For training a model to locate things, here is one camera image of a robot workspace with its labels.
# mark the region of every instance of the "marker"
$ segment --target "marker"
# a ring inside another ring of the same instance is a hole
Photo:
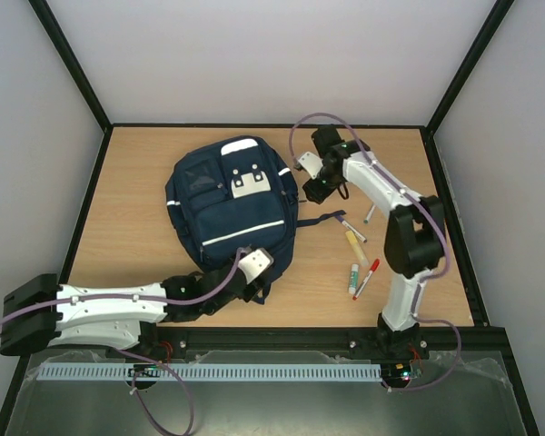
[[[362,295],[362,292],[363,292],[363,288],[365,288],[365,285],[370,280],[370,277],[372,277],[373,272],[378,269],[378,266],[380,266],[380,260],[376,259],[375,261],[373,261],[373,265],[370,268],[370,271],[367,273],[367,275],[363,279],[363,282],[360,285],[360,288],[357,290],[355,295],[353,295],[353,300],[354,301],[357,300],[358,298],[360,298],[360,295]]]
[[[357,263],[354,263],[352,265],[352,272],[349,275],[349,287],[347,288],[347,290],[349,291],[351,295],[354,295],[355,290],[357,289],[357,280],[359,277],[359,272],[360,272],[360,265],[358,265]]]
[[[375,204],[372,206],[372,208],[370,209],[369,212],[367,212],[367,216],[365,217],[365,219],[363,220],[363,223],[367,224],[370,219],[372,218],[372,215],[373,215],[373,211],[375,211]]]
[[[341,215],[335,216],[335,219],[343,224],[345,228],[351,230],[357,239],[359,239],[363,243],[367,243],[367,238],[359,233],[357,230],[355,230],[351,224],[347,223]]]
[[[353,249],[353,252],[359,259],[362,266],[368,266],[370,264],[370,261],[367,260],[367,257],[365,257],[365,253],[362,250],[362,247],[360,246],[360,243],[357,242],[357,239],[355,239],[355,234],[348,230],[345,232],[345,236],[347,236],[347,240],[349,241],[350,246]]]

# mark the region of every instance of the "white cable tray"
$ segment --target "white cable tray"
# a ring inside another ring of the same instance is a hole
[[[136,371],[138,381],[174,382],[161,367],[137,363],[44,363],[39,381],[124,382]],[[375,364],[217,364],[172,363],[170,367],[185,382],[381,382],[380,365]]]

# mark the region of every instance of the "glue stick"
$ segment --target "glue stick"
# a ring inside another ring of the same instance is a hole
[[[360,246],[360,243],[357,242],[357,239],[355,238],[355,234],[351,230],[348,230],[345,232],[345,236],[347,236],[347,240],[349,241],[349,244],[352,246],[353,252],[359,259],[362,266],[370,266],[370,261],[367,260],[367,257],[365,257],[365,253],[362,250],[362,247]]]
[[[360,265],[357,263],[354,263],[352,265],[352,272],[349,274],[349,288],[347,290],[351,295],[355,294],[355,290],[357,289],[357,280],[359,278],[359,272],[360,272]]]

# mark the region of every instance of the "red marker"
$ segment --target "red marker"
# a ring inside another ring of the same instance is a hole
[[[360,298],[360,295],[362,294],[363,288],[365,287],[367,282],[370,280],[370,277],[372,277],[373,272],[378,269],[378,266],[380,266],[380,260],[376,259],[375,261],[373,261],[373,264],[372,264],[372,267],[370,268],[370,271],[367,273],[367,275],[363,279],[363,282],[362,282],[362,284],[360,284],[360,287],[358,288],[357,292],[355,293],[355,295],[353,295],[353,300],[354,301],[357,300],[358,298]]]

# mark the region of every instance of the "white wall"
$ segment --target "white wall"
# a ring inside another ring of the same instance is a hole
[[[0,315],[60,271],[101,138],[28,2],[0,1]],[[0,356],[0,407],[17,361]]]
[[[113,122],[425,124],[494,0],[49,0]]]
[[[545,434],[545,0],[515,2],[437,140],[490,320]]]

